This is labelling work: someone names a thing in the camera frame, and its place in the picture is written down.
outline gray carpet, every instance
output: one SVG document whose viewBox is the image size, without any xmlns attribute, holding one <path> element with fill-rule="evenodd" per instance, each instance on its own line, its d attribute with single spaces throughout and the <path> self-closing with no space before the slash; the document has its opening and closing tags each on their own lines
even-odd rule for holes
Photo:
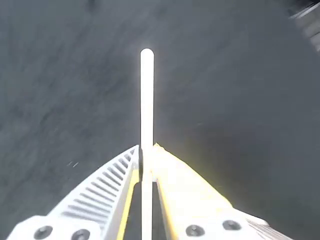
<svg viewBox="0 0 320 240">
<path fill-rule="evenodd" d="M 235 207 L 317 239 L 320 60 L 268 0 L 2 0 L 0 239 L 139 143 L 146 47 L 155 140 Z"/>
</svg>

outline white cylindrical stick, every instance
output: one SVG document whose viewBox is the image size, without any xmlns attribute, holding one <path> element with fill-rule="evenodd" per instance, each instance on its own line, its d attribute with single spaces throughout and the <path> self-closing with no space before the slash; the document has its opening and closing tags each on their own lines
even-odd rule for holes
<svg viewBox="0 0 320 240">
<path fill-rule="evenodd" d="M 143 176 L 141 183 L 141 238 L 152 239 L 151 150 L 154 145 L 154 68 L 155 56 L 146 48 L 140 54 L 141 148 Z"/>
</svg>

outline yellow edge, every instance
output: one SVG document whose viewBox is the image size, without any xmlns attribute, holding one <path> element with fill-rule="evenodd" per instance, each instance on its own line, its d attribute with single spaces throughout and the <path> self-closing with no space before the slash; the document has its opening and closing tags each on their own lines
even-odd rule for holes
<svg viewBox="0 0 320 240">
<path fill-rule="evenodd" d="M 119 226 L 118 235 L 116 236 L 117 240 L 122 240 L 124 238 L 128 215 L 129 215 L 129 210 L 130 210 L 130 205 L 131 205 L 131 200 L 132 200 L 132 195 L 134 192 L 134 187 L 135 187 L 136 183 L 138 183 L 138 182 L 139 182 L 139 171 L 137 169 L 135 169 L 132 171 L 130 185 L 129 185 L 129 189 L 127 192 L 127 196 L 126 196 L 126 200 L 125 200 L 125 204 L 124 204 L 124 209 L 123 209 L 123 213 L 122 213 L 121 223 Z"/>
<path fill-rule="evenodd" d="M 231 203 L 186 163 L 158 144 L 152 151 L 167 237 L 183 238 L 186 223 L 218 217 Z"/>
</svg>

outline black screw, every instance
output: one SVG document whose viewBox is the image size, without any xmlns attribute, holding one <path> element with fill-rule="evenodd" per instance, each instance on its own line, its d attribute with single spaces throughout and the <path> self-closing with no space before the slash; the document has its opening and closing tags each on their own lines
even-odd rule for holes
<svg viewBox="0 0 320 240">
<path fill-rule="evenodd" d="M 48 237 L 51 234 L 52 230 L 53 230 L 52 226 L 40 227 L 34 233 L 33 237 L 34 237 L 34 239 L 37 239 L 37 240 L 45 239 L 46 237 Z"/>
<path fill-rule="evenodd" d="M 88 230 L 80 229 L 72 235 L 71 240 L 88 240 L 89 237 L 90 232 Z"/>
<path fill-rule="evenodd" d="M 225 230 L 233 230 L 233 231 L 237 231 L 241 229 L 241 226 L 239 223 L 237 223 L 236 221 L 233 220 L 226 220 L 223 222 L 223 227 Z"/>
<path fill-rule="evenodd" d="M 205 230 L 198 225 L 190 225 L 185 229 L 185 233 L 189 237 L 199 237 L 205 234 Z"/>
</svg>

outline white plastic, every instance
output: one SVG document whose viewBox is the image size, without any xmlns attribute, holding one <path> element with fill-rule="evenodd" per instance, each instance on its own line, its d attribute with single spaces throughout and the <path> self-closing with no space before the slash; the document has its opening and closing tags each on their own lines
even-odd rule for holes
<svg viewBox="0 0 320 240">
<path fill-rule="evenodd" d="M 16 225 L 7 240 L 34 240 L 35 232 L 53 227 L 45 240 L 71 240 L 80 229 L 89 240 L 115 240 L 132 172 L 139 169 L 139 146 L 119 154 L 74 188 L 47 216 L 33 216 Z"/>
</svg>

